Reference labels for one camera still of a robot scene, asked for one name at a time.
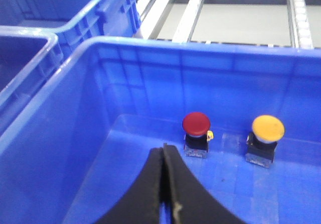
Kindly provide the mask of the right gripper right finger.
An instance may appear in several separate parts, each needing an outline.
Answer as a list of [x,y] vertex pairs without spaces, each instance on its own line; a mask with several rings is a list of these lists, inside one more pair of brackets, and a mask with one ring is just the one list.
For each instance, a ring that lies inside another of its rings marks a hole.
[[163,152],[171,223],[245,223],[204,188],[176,146],[164,144]]

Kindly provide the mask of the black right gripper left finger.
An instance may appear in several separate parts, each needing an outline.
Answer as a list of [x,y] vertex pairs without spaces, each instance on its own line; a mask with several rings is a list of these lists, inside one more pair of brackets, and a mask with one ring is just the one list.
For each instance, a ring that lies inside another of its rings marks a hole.
[[96,223],[159,223],[164,152],[152,148],[139,175]]

